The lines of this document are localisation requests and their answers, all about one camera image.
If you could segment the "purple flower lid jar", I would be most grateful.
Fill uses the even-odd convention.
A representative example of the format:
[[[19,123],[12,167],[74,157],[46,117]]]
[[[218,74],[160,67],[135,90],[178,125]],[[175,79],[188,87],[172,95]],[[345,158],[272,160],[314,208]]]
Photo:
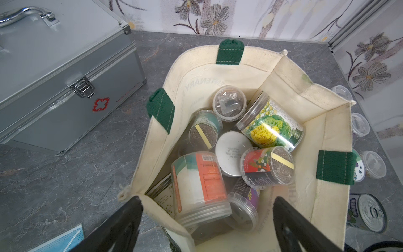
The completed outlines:
[[[355,150],[352,149],[352,152],[356,155],[356,165],[354,169],[354,182],[359,183],[362,182],[366,176],[366,170],[363,163],[363,160],[360,154]]]

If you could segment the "cream canvas tote bag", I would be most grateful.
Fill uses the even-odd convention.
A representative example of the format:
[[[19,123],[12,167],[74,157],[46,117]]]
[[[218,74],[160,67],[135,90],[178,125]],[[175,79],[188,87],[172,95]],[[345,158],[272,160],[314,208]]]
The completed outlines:
[[[266,92],[305,127],[302,141],[290,152],[296,165],[295,181],[259,190],[258,224],[249,233],[234,230],[225,218],[193,228],[174,219],[171,165],[181,156],[198,152],[188,139],[195,114],[213,111],[215,93],[224,86],[239,88],[246,95],[247,109],[256,94]],[[349,187],[354,183],[352,105],[313,83],[286,52],[229,39],[187,50],[172,65],[163,87],[150,97],[151,121],[142,153],[131,184],[118,198],[126,201],[138,196],[146,214],[182,252],[278,252],[273,222],[278,196],[343,249]],[[229,131],[242,133],[236,128],[238,121],[222,121],[219,137]],[[215,148],[208,152],[215,154]],[[228,194],[241,176],[221,174]]]

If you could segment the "orange sunflower seed cup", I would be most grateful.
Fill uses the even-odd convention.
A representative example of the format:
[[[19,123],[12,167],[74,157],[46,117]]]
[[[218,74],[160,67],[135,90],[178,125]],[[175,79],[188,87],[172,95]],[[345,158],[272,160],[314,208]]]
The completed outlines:
[[[363,115],[359,113],[352,114],[352,132],[357,137],[365,137],[370,133],[370,125]]]

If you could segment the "purple label metal can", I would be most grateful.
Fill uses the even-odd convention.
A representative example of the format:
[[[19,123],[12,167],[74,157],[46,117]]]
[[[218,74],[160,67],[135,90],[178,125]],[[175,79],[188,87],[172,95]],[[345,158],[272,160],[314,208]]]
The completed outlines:
[[[350,194],[346,224],[361,230],[383,233],[387,214],[381,202],[371,194]]]

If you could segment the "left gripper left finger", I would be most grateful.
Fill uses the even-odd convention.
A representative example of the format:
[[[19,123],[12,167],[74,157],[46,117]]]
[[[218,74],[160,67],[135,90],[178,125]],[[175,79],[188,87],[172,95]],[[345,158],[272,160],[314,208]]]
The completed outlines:
[[[132,252],[139,235],[143,205],[138,196],[132,197],[88,237],[75,246],[73,252]]]

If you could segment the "white lid seed jar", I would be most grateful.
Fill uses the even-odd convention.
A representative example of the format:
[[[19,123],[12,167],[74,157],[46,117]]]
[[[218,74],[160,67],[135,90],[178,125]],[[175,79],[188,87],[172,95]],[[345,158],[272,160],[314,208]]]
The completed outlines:
[[[240,159],[253,145],[242,133],[229,131],[219,137],[215,154],[223,175],[240,177]]]

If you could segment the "clear lid green seed cup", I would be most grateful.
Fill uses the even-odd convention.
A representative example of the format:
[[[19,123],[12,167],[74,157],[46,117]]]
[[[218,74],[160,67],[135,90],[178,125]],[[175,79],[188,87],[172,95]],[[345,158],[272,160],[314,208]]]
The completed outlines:
[[[345,100],[353,100],[351,92],[342,85],[334,86],[331,88],[331,90]]]

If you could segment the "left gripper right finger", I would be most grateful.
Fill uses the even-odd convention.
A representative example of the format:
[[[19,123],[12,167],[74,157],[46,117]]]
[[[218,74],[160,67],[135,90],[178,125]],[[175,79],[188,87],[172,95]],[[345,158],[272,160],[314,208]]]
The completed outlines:
[[[273,205],[273,222],[282,252],[342,251],[281,196]]]

